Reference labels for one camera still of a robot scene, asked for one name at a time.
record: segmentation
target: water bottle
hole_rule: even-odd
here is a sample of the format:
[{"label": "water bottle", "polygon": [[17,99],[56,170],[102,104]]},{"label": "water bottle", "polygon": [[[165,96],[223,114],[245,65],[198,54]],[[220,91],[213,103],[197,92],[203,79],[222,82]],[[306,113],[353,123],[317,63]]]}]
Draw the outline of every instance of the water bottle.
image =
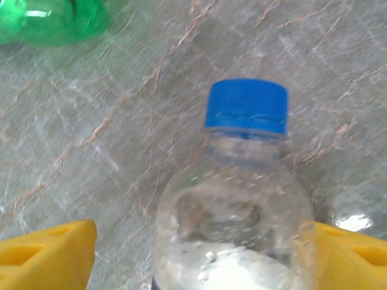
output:
[{"label": "water bottle", "polygon": [[287,91],[250,79],[212,86],[207,150],[157,208],[154,290],[314,289],[308,196],[281,164]]},{"label": "water bottle", "polygon": [[100,0],[0,1],[0,44],[71,44],[102,34],[108,25]]}]

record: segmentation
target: clear plastic bottle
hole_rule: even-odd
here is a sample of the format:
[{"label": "clear plastic bottle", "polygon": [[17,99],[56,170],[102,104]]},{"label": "clear plastic bottle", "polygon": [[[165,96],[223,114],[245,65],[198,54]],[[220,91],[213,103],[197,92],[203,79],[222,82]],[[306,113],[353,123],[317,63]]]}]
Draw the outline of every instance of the clear plastic bottle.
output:
[{"label": "clear plastic bottle", "polygon": [[279,160],[286,119],[275,83],[213,85],[208,149],[158,205],[152,289],[314,289],[311,205]]},{"label": "clear plastic bottle", "polygon": [[108,25],[100,0],[0,1],[0,44],[72,44],[102,34]]}]

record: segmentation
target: marble surface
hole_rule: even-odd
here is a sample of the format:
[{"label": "marble surface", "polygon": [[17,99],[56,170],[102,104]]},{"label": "marble surface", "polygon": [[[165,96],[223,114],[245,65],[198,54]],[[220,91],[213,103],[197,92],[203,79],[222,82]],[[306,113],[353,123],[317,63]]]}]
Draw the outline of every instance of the marble surface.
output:
[{"label": "marble surface", "polygon": [[210,85],[290,91],[284,163],[316,218],[387,239],[385,0],[110,0],[100,39],[0,47],[0,238],[94,219],[89,289],[149,289],[160,193]]}]

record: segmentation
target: green bottle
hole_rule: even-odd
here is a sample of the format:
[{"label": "green bottle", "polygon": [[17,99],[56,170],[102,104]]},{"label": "green bottle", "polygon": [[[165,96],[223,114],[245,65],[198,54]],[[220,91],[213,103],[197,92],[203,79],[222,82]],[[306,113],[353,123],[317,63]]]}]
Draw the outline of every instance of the green bottle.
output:
[{"label": "green bottle", "polygon": [[100,0],[0,0],[0,44],[66,45],[96,37],[108,26]]}]

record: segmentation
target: bottle neck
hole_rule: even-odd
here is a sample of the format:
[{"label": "bottle neck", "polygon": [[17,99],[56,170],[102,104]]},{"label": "bottle neck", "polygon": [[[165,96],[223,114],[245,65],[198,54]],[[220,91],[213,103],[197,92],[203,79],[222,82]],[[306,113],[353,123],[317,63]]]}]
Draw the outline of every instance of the bottle neck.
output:
[{"label": "bottle neck", "polygon": [[269,135],[212,132],[209,150],[227,162],[267,165],[279,162],[280,145],[280,138]]}]

